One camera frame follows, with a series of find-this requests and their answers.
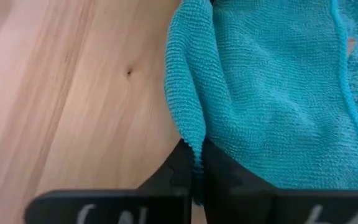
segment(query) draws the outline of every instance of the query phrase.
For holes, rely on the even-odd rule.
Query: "wooden table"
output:
[[[42,192],[135,188],[162,164],[180,138],[163,92],[178,4],[0,0],[0,224]]]

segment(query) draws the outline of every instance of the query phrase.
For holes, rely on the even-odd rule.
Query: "teal microfiber towel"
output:
[[[358,1],[183,0],[165,68],[199,180],[209,138],[277,187],[358,189]]]

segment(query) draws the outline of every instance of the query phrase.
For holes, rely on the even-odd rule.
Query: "black plastic object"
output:
[[[180,141],[136,190],[67,190],[33,200],[26,224],[189,224],[193,152]],[[277,189],[208,139],[203,144],[208,224],[358,224],[358,191]]]
[[[358,191],[282,190],[205,140],[208,224],[358,224]]]
[[[64,190],[35,198],[26,224],[146,224],[191,222],[193,152],[180,141],[136,190]]]

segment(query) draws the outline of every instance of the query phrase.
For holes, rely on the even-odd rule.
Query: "towel fold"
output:
[[[181,2],[168,34],[165,95],[194,150],[195,175],[202,178],[209,138],[277,187],[358,189],[358,13],[350,5]]]

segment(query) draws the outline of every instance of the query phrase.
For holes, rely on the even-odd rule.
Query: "wood grain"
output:
[[[163,93],[178,3],[0,0],[0,224],[42,192],[134,188],[161,165],[180,138]]]

